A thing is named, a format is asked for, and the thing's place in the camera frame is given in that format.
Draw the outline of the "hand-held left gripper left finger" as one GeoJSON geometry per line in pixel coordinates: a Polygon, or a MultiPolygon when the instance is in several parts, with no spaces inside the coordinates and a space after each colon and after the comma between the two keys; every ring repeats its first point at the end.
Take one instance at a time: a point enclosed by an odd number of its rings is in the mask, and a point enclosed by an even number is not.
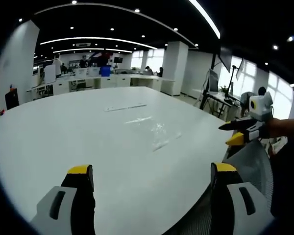
{"type": "Polygon", "coordinates": [[[94,235],[95,206],[93,167],[75,166],[39,201],[30,224],[40,235],[94,235]]]}

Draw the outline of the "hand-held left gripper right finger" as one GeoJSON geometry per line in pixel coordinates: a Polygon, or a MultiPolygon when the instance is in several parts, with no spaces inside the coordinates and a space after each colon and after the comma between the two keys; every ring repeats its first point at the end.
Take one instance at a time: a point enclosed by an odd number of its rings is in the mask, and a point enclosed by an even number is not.
{"type": "Polygon", "coordinates": [[[260,235],[274,220],[265,196],[234,166],[211,163],[210,185],[210,234],[260,235]]]}

